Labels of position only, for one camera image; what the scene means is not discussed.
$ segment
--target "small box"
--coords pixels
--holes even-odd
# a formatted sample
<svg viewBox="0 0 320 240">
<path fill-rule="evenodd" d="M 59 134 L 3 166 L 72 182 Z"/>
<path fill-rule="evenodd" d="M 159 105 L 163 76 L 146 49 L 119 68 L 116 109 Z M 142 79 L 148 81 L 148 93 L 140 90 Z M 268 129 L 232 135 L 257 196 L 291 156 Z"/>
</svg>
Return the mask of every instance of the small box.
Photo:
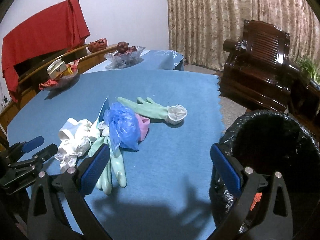
<svg viewBox="0 0 320 240">
<path fill-rule="evenodd" d="M 47 72 L 51 79 L 56 79 L 66 69 L 67 69 L 66 63 L 61 59 L 57 59 L 47 68 Z"/>
</svg>

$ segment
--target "floor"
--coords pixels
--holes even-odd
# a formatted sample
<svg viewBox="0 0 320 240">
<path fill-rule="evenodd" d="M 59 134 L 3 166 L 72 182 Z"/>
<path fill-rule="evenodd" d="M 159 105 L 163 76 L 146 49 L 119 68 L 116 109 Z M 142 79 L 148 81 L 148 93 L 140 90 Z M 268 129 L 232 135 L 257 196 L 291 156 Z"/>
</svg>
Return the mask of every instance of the floor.
<svg viewBox="0 0 320 240">
<path fill-rule="evenodd" d="M 191 71 L 191 72 L 197 72 L 197 73 L 203 73 L 203 74 L 211 74 L 215 75 L 218 74 L 217 71 L 214 71 L 212 69 L 207 69 L 204 67 L 196 66 L 196 65 L 185 65 L 184 66 L 185 71 Z M 222 122 L 225 125 L 225 130 L 230 127 L 230 125 L 233 124 L 233 122 L 243 115 L 246 112 L 246 108 L 231 101 L 228 98 L 220 97 L 220 105 L 221 105 L 221 114 L 223 116 Z"/>
</svg>

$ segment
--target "blue plastic bag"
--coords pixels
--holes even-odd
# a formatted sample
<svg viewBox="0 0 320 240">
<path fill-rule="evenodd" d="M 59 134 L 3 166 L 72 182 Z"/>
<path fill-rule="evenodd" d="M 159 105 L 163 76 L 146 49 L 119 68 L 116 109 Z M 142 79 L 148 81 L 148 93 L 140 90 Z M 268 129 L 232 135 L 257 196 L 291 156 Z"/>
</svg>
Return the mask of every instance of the blue plastic bag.
<svg viewBox="0 0 320 240">
<path fill-rule="evenodd" d="M 118 147 L 138 151 L 138 140 L 141 137 L 139 122 L 132 109 L 119 102 L 111 105 L 103 114 L 103 120 L 110 128 L 112 151 Z"/>
</svg>

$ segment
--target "white wall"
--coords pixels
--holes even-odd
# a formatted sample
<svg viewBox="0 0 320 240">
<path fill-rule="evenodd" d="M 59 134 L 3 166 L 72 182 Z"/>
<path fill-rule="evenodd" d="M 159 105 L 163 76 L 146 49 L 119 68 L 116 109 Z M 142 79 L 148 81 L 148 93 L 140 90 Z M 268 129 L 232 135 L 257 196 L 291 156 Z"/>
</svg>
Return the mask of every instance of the white wall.
<svg viewBox="0 0 320 240">
<path fill-rule="evenodd" d="M 37 12 L 64 0 L 15 0 L 0 23 L 0 51 L 3 37 Z M 86 43 L 107 38 L 109 44 L 127 41 L 147 49 L 168 49 L 167 0 L 79 0 L 91 35 Z M 9 97 L 0 75 L 2 97 Z"/>
</svg>

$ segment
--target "curtain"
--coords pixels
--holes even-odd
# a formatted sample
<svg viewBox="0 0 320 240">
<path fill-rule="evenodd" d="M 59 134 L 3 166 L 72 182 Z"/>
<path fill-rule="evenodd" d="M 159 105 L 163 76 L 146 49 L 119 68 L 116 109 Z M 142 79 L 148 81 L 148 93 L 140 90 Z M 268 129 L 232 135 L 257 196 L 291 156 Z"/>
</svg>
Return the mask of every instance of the curtain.
<svg viewBox="0 0 320 240">
<path fill-rule="evenodd" d="M 222 70 L 226 39 L 238 41 L 243 21 L 261 20 L 290 33 L 291 60 L 320 61 L 320 23 L 306 0 L 168 0 L 170 49 L 190 64 Z"/>
</svg>

